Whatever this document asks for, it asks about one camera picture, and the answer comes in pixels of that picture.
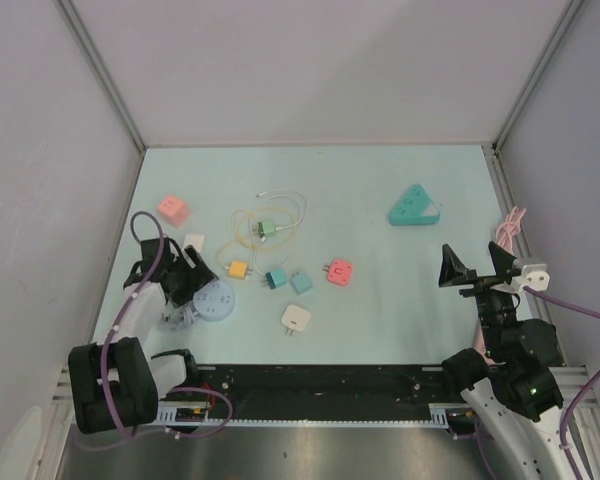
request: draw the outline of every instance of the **teal triangular power strip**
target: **teal triangular power strip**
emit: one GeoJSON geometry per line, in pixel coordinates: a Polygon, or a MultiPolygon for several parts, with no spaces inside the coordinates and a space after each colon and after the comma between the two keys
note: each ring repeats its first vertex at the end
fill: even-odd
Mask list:
{"type": "Polygon", "coordinates": [[[433,225],[440,220],[440,210],[422,185],[416,183],[389,212],[389,223],[395,226],[433,225]]]}

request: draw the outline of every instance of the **gray wall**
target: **gray wall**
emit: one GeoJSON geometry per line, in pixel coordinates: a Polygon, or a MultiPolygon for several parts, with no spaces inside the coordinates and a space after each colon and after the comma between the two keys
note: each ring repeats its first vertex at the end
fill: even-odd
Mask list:
{"type": "Polygon", "coordinates": [[[75,0],[146,143],[490,141],[569,0],[75,0]]]}
{"type": "MultiPolygon", "coordinates": [[[[600,310],[600,0],[585,3],[505,144],[503,162],[549,293],[600,310]]],[[[600,322],[552,309],[572,364],[600,367],[600,322]]],[[[600,402],[600,384],[596,388],[600,402]]]]}
{"type": "Polygon", "coordinates": [[[0,450],[87,334],[138,164],[53,2],[0,1],[0,450]]]}

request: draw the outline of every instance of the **plug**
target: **plug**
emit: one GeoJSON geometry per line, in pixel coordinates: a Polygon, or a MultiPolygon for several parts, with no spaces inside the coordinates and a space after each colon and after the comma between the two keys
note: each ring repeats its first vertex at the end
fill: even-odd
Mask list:
{"type": "Polygon", "coordinates": [[[298,295],[302,295],[313,288],[313,284],[307,274],[300,272],[291,275],[291,286],[298,295]]]}
{"type": "Polygon", "coordinates": [[[297,305],[289,305],[282,314],[280,322],[287,327],[286,334],[293,335],[295,332],[304,332],[311,321],[311,312],[297,305]]]}
{"type": "Polygon", "coordinates": [[[231,265],[224,268],[231,278],[237,278],[238,280],[244,280],[247,275],[251,275],[251,269],[246,262],[233,261],[231,265]]]}
{"type": "Polygon", "coordinates": [[[546,271],[546,265],[541,265],[534,270],[533,266],[522,269],[521,275],[511,279],[511,283],[501,283],[494,285],[493,290],[510,293],[515,295],[524,292],[524,287],[530,287],[538,292],[544,292],[549,288],[549,280],[551,277],[546,271]]]}
{"type": "Polygon", "coordinates": [[[264,241],[264,238],[273,237],[277,230],[276,224],[272,220],[258,222],[258,235],[260,235],[261,241],[264,241]]]}
{"type": "Polygon", "coordinates": [[[346,260],[336,259],[331,265],[325,265],[324,271],[327,272],[329,282],[346,287],[353,275],[353,265],[346,260]]]}
{"type": "Polygon", "coordinates": [[[275,290],[276,288],[280,288],[287,284],[287,275],[284,273],[282,268],[271,270],[264,276],[264,278],[265,279],[262,281],[262,284],[264,286],[268,285],[271,290],[275,290]]]}

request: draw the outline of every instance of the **pink cable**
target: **pink cable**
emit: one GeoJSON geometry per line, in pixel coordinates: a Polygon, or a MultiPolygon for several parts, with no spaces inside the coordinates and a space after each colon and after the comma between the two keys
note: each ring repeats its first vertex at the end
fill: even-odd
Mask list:
{"type": "Polygon", "coordinates": [[[496,243],[509,253],[513,253],[513,239],[520,233],[520,221],[525,213],[527,213],[526,208],[520,209],[514,206],[496,230],[496,243]]]}

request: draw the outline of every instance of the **white round object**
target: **white round object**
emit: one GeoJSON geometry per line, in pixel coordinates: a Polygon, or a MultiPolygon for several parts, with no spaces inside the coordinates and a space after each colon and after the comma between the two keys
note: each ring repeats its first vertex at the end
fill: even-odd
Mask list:
{"type": "Polygon", "coordinates": [[[193,296],[193,308],[203,320],[224,320],[233,311],[236,296],[233,288],[224,280],[214,280],[193,296]]]}

